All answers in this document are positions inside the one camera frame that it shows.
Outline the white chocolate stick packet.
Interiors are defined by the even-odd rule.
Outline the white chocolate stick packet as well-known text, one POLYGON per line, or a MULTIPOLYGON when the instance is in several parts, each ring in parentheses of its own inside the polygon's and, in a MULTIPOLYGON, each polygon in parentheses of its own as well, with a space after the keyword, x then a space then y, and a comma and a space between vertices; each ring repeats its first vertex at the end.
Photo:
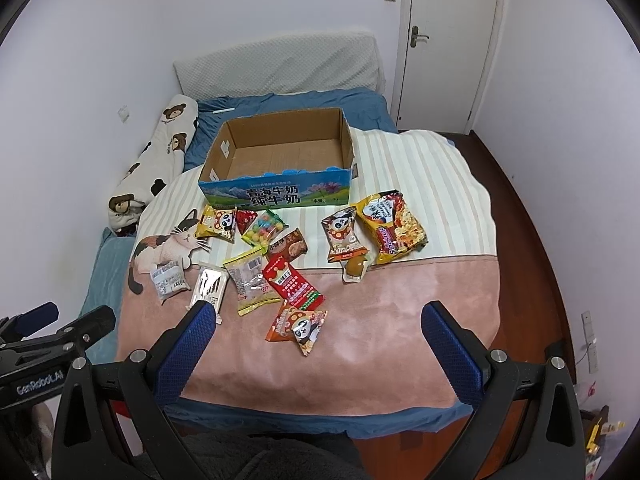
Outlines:
POLYGON ((208 302, 216 313, 216 324, 222 323, 220 314, 224 292, 229 281, 229 273, 219 266, 201 266, 193 286, 191 300, 186 307, 190 310, 198 301, 208 302))

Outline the clear yellow-edged snack bag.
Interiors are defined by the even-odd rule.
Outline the clear yellow-edged snack bag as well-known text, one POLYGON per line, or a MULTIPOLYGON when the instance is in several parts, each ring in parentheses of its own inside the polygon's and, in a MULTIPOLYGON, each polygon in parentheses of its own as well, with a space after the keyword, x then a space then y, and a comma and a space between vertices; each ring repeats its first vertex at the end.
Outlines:
POLYGON ((281 300, 280 295, 265 279, 262 270, 266 258, 262 250, 255 247, 222 263, 232 279, 238 293, 238 315, 244 316, 266 304, 281 300))

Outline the red crown snack packet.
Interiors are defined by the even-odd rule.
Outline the red crown snack packet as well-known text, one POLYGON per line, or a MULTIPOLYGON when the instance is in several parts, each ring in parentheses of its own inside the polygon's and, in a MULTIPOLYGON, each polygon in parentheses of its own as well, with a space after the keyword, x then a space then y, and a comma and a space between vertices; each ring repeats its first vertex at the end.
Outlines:
POLYGON ((324 301, 322 293, 281 256, 270 260, 262 269, 262 275, 292 308, 312 311, 324 301))

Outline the yellow Korean cheese noodle pack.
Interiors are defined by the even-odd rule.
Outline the yellow Korean cheese noodle pack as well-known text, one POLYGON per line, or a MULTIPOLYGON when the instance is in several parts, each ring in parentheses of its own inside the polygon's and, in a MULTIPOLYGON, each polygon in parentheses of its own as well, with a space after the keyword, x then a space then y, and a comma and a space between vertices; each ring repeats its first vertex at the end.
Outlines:
POLYGON ((424 227, 398 190, 369 195, 355 207, 358 218, 375 242, 378 253, 374 262, 379 266, 421 250, 428 243, 424 227))

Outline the small silver grey packet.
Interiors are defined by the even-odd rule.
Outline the small silver grey packet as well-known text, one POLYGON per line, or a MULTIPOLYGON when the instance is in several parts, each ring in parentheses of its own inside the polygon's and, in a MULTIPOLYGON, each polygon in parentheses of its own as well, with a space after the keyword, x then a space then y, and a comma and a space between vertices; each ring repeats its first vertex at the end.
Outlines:
POLYGON ((151 282, 160 304, 182 292, 190 292, 191 286, 179 261, 169 261, 159 266, 150 274, 151 282))

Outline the white power strip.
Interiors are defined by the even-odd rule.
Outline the white power strip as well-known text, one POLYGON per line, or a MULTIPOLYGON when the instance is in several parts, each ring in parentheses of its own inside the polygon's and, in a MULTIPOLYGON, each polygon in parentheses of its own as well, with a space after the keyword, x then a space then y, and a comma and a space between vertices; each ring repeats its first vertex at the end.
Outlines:
POLYGON ((585 311, 582 314, 582 328, 585 335, 585 358, 588 363, 588 370, 590 374, 596 374, 599 369, 598 355, 597 355, 597 337, 594 332, 592 316, 589 311, 585 311))

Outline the yellow panda snack bag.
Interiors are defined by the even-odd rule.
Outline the yellow panda snack bag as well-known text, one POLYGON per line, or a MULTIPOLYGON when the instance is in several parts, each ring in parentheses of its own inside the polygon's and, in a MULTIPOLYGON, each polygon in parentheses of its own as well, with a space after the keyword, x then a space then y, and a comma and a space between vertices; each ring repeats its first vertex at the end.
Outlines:
POLYGON ((235 238, 236 209, 217 209, 206 205, 195 230, 196 238, 216 237, 233 243, 235 238))

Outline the white bear print pillow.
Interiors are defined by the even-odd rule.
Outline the white bear print pillow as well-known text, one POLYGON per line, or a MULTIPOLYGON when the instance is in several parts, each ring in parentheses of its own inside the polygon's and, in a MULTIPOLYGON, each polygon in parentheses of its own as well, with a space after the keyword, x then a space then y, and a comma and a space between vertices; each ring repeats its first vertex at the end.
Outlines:
POLYGON ((182 174, 184 156, 197 125, 198 103, 176 94, 160 113, 151 139, 107 201, 108 226, 113 232, 131 232, 152 200, 182 174))

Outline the small red snack packet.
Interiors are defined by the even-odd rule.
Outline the small red snack packet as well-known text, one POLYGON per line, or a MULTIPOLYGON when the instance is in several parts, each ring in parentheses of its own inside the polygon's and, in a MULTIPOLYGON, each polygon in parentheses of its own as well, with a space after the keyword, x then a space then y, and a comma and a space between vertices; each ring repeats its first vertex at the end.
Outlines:
POLYGON ((235 224, 241 235, 243 235, 246 230, 252 225, 257 216, 258 213, 252 210, 238 209, 237 211, 235 211, 235 224))

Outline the colourful candy bag green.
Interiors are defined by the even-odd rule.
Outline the colourful candy bag green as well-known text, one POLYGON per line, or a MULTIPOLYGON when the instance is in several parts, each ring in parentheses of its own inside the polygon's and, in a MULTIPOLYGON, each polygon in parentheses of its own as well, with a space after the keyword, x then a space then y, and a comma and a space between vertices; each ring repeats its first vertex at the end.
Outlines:
POLYGON ((241 238, 245 243, 259 248, 265 254, 271 242, 287 227, 288 224, 278 214, 267 209, 250 222, 241 238))

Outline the clear packet with brown egg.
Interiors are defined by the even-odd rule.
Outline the clear packet with brown egg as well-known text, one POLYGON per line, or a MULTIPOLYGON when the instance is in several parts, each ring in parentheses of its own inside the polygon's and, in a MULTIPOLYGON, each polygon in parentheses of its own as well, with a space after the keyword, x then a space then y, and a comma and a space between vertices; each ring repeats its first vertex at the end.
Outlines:
POLYGON ((342 265, 342 280, 344 283, 360 283, 367 272, 369 258, 367 255, 358 255, 344 260, 342 265))

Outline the striped pink cat blanket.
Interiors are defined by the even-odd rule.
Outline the striped pink cat blanket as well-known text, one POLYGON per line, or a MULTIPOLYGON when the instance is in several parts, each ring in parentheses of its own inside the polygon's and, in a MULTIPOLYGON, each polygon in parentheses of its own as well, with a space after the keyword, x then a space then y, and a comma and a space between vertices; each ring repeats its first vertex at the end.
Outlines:
POLYGON ((497 233, 490 197, 460 151, 427 130, 355 130, 359 174, 352 195, 398 190, 424 227, 425 247, 358 283, 326 261, 326 207, 288 209, 308 250, 295 269, 324 298, 328 316, 311 352, 270 341, 278 313, 267 304, 239 315, 233 285, 221 324, 183 389, 192 404, 295 414, 366 416, 408 408, 450 408, 456 396, 420 326, 424 304, 442 302, 458 323, 491 342, 498 332, 497 233))

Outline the blue bed sheet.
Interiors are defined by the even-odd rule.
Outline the blue bed sheet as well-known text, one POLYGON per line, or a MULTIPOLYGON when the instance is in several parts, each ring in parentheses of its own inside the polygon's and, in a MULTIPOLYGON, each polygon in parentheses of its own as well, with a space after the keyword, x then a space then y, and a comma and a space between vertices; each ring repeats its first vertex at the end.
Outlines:
MULTIPOLYGON (((332 107, 342 110, 346 120, 354 127, 363 130, 380 129, 393 134, 397 132, 393 119, 387 113, 383 96, 365 88, 311 91, 292 96, 274 93, 245 98, 217 96, 198 102, 195 136, 186 150, 183 172, 160 196, 176 197, 178 186, 193 185, 193 180, 200 173, 198 166, 204 162, 210 144, 225 120, 289 110, 332 107)), ((101 304, 110 306, 115 314, 120 313, 122 290, 126 284, 132 248, 132 234, 118 237, 109 229, 103 231, 87 296, 80 310, 82 314, 101 304)), ((189 400, 181 400, 169 409, 169 415, 180 422, 204 428, 245 427, 307 434, 340 434, 346 431, 349 437, 355 439, 385 437, 403 431, 437 432, 470 413, 471 409, 460 402, 450 408, 410 408, 392 414, 356 417, 271 414, 189 400)))

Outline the white door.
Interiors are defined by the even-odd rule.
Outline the white door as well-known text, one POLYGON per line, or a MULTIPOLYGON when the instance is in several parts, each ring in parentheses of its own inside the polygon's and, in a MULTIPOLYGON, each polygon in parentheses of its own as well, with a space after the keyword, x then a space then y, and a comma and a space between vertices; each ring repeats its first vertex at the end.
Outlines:
POLYGON ((466 133, 494 56, 503 0, 401 0, 392 116, 400 130, 466 133), (430 41, 409 46, 418 25, 430 41))

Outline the white wall socket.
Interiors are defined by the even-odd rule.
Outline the white wall socket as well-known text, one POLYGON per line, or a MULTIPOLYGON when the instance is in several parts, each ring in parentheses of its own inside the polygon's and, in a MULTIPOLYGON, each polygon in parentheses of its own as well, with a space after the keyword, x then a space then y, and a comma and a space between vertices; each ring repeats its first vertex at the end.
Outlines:
POLYGON ((118 117, 120 118, 121 122, 126 122, 128 120, 128 118, 129 118, 129 116, 130 116, 130 113, 129 113, 129 108, 128 108, 127 105, 121 107, 118 110, 118 117))

